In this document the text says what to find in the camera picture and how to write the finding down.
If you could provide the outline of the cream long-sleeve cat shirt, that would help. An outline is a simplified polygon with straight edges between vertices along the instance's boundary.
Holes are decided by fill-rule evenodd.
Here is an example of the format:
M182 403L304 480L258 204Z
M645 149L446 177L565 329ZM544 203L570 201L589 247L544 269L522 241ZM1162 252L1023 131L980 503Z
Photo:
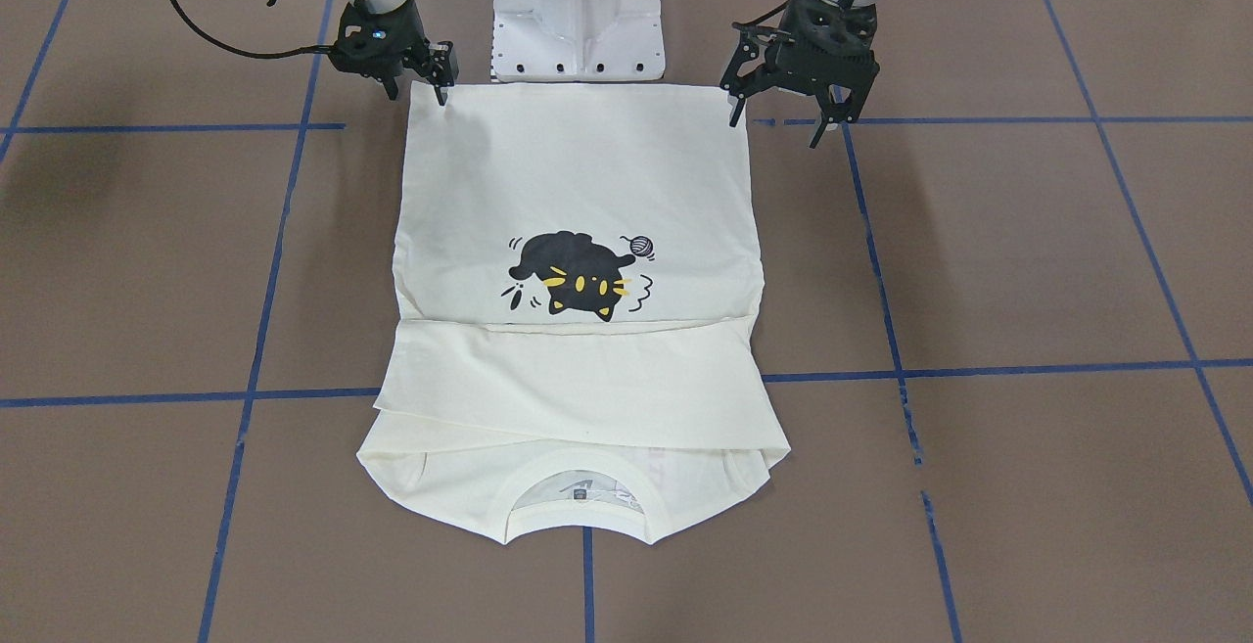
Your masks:
M766 486L791 446L728 117L717 86L411 86L398 325L357 451L383 494L502 544L652 544Z

